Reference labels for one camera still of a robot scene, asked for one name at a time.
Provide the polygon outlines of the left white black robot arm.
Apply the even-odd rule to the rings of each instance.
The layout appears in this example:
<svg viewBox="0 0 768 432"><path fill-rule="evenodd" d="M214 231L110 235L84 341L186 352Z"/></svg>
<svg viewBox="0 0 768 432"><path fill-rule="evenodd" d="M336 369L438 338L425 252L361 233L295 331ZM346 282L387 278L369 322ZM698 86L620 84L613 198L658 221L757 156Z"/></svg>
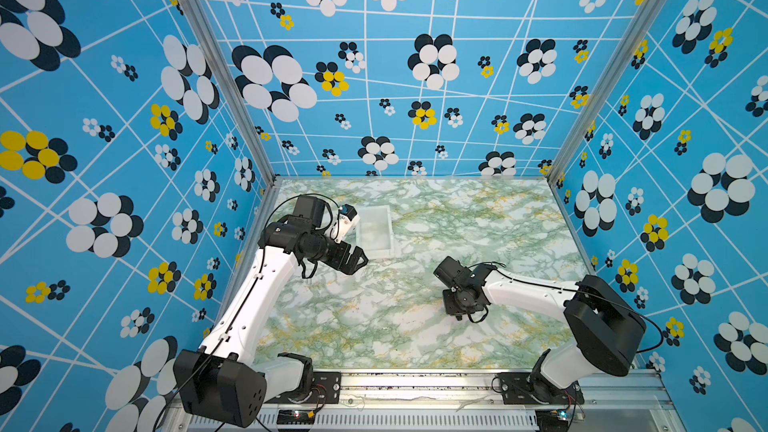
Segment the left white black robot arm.
<svg viewBox="0 0 768 432"><path fill-rule="evenodd" d="M323 232L307 218L285 216L264 230L243 284L223 317L194 351L177 356L173 372L184 410L246 428L277 396L304 398L312 390L311 358L281 353L257 362L255 346L288 280L308 263L353 275L367 262L345 240L359 223L341 216Z"/></svg>

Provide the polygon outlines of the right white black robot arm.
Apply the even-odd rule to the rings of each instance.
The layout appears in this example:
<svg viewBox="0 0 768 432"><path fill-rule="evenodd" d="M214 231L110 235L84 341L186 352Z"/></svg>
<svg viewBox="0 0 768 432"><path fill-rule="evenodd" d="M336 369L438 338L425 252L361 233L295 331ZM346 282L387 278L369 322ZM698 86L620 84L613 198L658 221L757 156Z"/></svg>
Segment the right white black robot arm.
<svg viewBox="0 0 768 432"><path fill-rule="evenodd" d="M523 390L543 404L566 393L582 378L629 374L647 330L635 312L603 279L588 274L577 281L552 281L505 271L495 263L464 266L448 256L434 270L445 286L446 314L457 319L493 305L543 314L568 326L568 342L546 349L524 380Z"/></svg>

